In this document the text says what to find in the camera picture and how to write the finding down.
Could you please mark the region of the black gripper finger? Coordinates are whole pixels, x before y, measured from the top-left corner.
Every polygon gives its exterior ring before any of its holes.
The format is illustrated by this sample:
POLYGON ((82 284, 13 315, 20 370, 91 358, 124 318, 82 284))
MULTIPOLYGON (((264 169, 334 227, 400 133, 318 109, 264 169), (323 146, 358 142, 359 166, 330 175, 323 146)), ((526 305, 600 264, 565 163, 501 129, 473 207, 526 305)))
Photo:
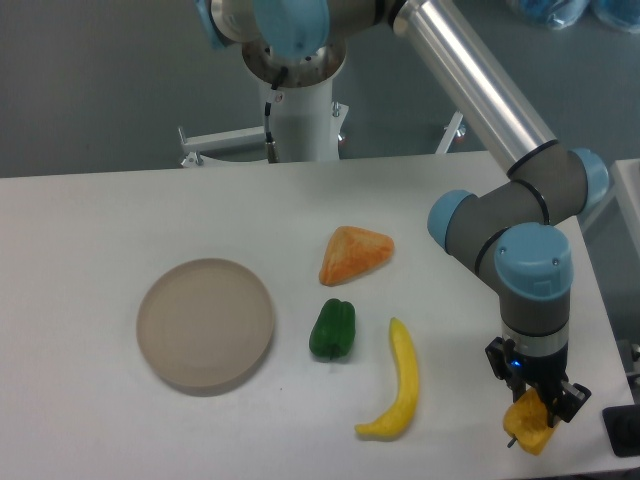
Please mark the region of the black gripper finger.
POLYGON ((512 402, 516 403, 526 392, 526 382, 521 375, 521 363, 516 357, 515 342, 496 337, 485 348, 485 354, 494 376, 506 383, 512 392, 512 402))
POLYGON ((546 424, 553 428, 560 422, 570 423, 592 392, 581 384, 560 380, 539 385, 538 395, 546 408, 546 424))

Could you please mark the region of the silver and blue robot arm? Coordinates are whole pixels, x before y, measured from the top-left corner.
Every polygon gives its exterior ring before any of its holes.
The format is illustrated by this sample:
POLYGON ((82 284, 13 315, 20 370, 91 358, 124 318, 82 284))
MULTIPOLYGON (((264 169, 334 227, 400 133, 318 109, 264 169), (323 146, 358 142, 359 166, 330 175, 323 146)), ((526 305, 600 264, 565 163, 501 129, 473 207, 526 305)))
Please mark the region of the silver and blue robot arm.
POLYGON ((311 90, 339 72, 346 39, 386 23, 429 67, 507 175, 475 196, 444 194, 427 228, 494 290, 502 334, 486 350, 515 398, 527 389, 549 426, 569 422, 589 390, 566 375, 573 264, 559 224, 600 201, 608 171, 586 149, 564 148, 450 1, 199 1, 210 44, 238 44, 260 81, 258 132, 271 163, 334 160, 328 99, 311 90))

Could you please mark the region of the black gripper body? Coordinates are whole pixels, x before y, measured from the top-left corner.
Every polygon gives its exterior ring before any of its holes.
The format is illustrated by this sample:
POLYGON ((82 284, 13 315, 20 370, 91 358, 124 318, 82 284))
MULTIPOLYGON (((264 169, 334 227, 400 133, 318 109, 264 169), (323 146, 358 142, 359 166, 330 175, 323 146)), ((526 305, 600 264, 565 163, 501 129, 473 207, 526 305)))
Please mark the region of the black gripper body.
POLYGON ((568 344, 558 351, 545 356, 531 356, 518 352, 516 357, 521 363, 521 375, 524 381, 533 386, 552 381, 568 380, 566 368, 568 363, 568 344))

